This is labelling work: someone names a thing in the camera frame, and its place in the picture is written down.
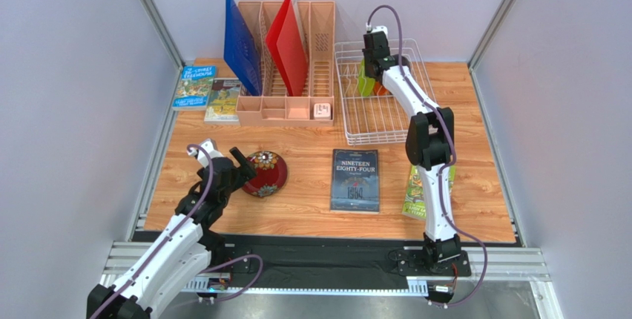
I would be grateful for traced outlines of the green 65-Storey Treehouse book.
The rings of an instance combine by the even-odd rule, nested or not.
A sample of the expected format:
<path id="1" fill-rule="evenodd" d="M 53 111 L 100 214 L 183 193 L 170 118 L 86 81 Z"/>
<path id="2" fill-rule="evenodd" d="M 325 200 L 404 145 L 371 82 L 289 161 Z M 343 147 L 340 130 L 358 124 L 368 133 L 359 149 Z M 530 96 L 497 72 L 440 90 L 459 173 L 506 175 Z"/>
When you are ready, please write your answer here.
<path id="1" fill-rule="evenodd" d="M 411 166 L 402 208 L 403 215 L 417 220 L 425 220 L 427 218 L 427 206 L 424 200 L 424 186 L 422 181 L 422 174 L 425 171 L 426 170 L 421 166 Z M 455 180 L 455 166 L 453 165 L 445 171 L 441 171 L 440 174 L 441 182 L 438 182 L 438 175 L 431 179 L 431 187 L 435 190 L 435 195 L 433 196 L 435 210 L 441 210 L 441 203 L 443 203 L 446 213 L 448 213 L 449 218 L 452 220 L 451 194 Z"/>

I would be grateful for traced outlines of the pink plastic file organizer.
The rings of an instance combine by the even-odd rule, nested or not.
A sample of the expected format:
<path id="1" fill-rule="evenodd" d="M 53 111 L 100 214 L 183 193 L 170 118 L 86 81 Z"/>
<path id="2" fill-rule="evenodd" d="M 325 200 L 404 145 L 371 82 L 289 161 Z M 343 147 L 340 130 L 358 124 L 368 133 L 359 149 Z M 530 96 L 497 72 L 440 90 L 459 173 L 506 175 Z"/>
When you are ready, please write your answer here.
<path id="1" fill-rule="evenodd" d="M 334 1 L 240 1 L 260 54 L 262 90 L 245 88 L 243 126 L 331 127 L 335 118 Z"/>

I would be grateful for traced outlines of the blue plastic folder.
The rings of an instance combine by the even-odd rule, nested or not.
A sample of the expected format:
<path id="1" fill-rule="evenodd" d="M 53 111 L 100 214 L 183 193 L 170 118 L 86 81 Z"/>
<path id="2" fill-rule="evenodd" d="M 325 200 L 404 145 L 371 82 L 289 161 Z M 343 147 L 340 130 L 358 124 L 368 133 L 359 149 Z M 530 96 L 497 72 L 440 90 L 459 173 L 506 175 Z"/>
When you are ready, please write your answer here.
<path id="1" fill-rule="evenodd" d="M 235 0 L 226 0 L 223 58 L 251 96 L 261 96 L 260 54 Z"/>

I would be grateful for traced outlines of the Nineteen Eighty-Four book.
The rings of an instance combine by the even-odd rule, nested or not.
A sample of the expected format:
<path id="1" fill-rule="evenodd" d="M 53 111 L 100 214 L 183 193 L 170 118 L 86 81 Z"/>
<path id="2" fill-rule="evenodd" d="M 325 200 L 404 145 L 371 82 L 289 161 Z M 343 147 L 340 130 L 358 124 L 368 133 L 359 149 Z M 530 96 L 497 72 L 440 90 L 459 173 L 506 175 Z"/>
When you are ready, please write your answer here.
<path id="1" fill-rule="evenodd" d="M 377 214 L 380 211 L 378 151 L 334 149 L 330 210 Z"/>

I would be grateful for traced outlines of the red floral plate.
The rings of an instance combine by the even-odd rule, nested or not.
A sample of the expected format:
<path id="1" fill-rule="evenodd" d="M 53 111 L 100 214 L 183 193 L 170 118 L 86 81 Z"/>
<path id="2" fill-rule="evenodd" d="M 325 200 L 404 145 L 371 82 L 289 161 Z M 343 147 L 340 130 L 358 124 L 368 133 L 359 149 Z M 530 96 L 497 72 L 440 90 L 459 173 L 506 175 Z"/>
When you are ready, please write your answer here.
<path id="1" fill-rule="evenodd" d="M 245 193 L 254 197 L 269 197 L 286 184 L 289 169 L 279 154 L 273 151 L 257 151 L 249 154 L 246 159 L 254 166 L 257 176 L 241 188 Z"/>

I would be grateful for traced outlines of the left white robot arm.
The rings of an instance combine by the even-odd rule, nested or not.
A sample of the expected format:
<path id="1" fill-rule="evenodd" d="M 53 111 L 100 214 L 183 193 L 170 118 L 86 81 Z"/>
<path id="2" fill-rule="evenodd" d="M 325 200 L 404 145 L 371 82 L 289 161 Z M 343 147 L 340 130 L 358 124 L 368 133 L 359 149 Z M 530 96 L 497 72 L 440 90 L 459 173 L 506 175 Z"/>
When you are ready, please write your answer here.
<path id="1" fill-rule="evenodd" d="M 230 196 L 257 176 L 253 163 L 236 147 L 231 158 L 224 157 L 212 139 L 188 145 L 187 152 L 201 165 L 200 181 L 140 259 L 113 284 L 92 289 L 87 318 L 158 318 L 197 275 L 220 273 L 253 257 L 229 259 L 224 237 L 210 229 Z"/>

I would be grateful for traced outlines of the blue Treehouse book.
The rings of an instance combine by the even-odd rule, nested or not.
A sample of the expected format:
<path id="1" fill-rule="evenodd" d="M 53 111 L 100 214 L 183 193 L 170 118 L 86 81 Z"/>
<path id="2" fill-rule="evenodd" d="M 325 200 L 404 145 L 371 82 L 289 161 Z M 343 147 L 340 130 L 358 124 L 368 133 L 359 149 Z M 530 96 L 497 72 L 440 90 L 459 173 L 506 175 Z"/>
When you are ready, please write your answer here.
<path id="1" fill-rule="evenodd" d="M 174 111 L 204 111 L 217 74 L 217 67 L 186 66 L 182 69 L 171 108 Z"/>

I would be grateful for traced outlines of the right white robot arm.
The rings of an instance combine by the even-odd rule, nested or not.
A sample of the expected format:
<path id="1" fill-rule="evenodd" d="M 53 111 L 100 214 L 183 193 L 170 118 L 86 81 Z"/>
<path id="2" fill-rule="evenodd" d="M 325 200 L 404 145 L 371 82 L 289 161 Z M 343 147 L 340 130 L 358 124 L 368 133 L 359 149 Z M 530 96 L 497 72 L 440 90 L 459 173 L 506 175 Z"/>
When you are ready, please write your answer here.
<path id="1" fill-rule="evenodd" d="M 403 54 L 392 54 L 385 27 L 363 36 L 366 76 L 383 85 L 409 117 L 405 148 L 421 179 L 426 225 L 421 260 L 428 272 L 448 269 L 461 254 L 452 220 L 450 169 L 454 163 L 454 114 L 440 108 L 414 80 Z"/>

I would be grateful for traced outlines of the illustrated garden cover book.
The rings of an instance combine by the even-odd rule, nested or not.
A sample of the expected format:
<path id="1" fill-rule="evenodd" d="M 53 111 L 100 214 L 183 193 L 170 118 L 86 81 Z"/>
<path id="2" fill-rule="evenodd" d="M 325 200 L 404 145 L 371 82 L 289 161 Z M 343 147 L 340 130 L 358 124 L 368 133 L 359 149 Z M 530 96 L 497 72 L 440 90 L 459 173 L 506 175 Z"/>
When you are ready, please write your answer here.
<path id="1" fill-rule="evenodd" d="M 237 98 L 241 83 L 238 79 L 215 79 L 208 95 L 204 123 L 208 125 L 240 125 Z"/>

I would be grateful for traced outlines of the orange plate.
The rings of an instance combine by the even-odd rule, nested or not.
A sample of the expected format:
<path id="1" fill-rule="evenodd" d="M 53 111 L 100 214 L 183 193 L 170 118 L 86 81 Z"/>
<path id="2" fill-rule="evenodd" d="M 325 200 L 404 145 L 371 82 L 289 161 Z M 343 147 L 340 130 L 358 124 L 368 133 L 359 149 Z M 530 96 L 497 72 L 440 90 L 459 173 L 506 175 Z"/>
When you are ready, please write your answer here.
<path id="1" fill-rule="evenodd" d="M 390 92 L 386 87 L 384 87 L 380 82 L 375 82 L 373 85 L 373 93 L 376 96 L 388 96 Z"/>

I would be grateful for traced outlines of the red plastic folder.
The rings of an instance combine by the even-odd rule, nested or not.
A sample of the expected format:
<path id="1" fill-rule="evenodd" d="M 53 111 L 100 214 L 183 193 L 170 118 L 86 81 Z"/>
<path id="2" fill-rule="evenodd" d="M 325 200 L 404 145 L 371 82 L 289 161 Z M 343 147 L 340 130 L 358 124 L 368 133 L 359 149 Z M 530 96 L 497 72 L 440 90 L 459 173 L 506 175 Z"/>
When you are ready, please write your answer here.
<path id="1" fill-rule="evenodd" d="M 308 76 L 308 57 L 296 0 L 283 0 L 266 35 L 269 49 L 288 96 L 302 96 Z"/>

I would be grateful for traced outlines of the aluminium frame rail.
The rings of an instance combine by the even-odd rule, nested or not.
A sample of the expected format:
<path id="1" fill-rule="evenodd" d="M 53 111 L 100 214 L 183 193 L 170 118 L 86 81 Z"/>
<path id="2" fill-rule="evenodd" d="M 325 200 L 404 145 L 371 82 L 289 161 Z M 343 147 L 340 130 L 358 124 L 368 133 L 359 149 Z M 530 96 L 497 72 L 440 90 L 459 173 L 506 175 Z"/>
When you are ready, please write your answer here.
<path id="1" fill-rule="evenodd" d="M 128 269 L 128 264 L 135 261 L 149 243 L 115 242 L 108 256 L 106 267 L 99 283 L 111 285 Z M 547 270 L 542 252 L 533 248 L 491 248 L 488 249 L 488 264 L 485 283 L 517 283 L 530 285 L 527 289 L 533 296 L 533 302 L 540 318 L 563 318 L 561 307 L 553 289 L 550 274 Z M 338 295 L 338 296 L 370 296 L 370 297 L 418 297 L 428 294 L 430 276 L 403 276 L 404 285 L 390 289 L 351 289 L 336 286 L 325 289 L 307 288 L 299 285 L 286 287 L 264 286 L 255 283 L 247 290 L 248 294 L 263 295 Z"/>

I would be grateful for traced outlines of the green plate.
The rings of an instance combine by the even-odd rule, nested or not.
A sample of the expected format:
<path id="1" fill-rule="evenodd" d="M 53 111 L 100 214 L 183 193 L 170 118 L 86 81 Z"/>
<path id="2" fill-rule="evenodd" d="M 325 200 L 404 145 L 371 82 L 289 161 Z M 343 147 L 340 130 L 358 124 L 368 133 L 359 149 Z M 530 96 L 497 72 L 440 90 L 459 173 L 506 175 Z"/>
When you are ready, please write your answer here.
<path id="1" fill-rule="evenodd" d="M 358 93 L 362 97 L 371 96 L 375 86 L 375 80 L 366 75 L 365 59 L 362 59 L 358 68 Z"/>

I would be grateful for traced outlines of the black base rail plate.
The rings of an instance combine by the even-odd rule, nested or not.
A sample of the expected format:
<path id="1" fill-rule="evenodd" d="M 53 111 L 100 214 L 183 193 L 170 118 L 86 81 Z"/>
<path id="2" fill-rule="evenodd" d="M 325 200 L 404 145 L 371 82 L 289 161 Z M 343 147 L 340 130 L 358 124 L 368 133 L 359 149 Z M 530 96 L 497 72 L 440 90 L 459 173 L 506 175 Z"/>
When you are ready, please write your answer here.
<path id="1" fill-rule="evenodd" d="M 211 261 L 220 265 L 246 254 L 263 259 L 256 289 L 406 289 L 408 277 L 469 279 L 467 254 L 427 270 L 418 240 L 225 235 Z"/>

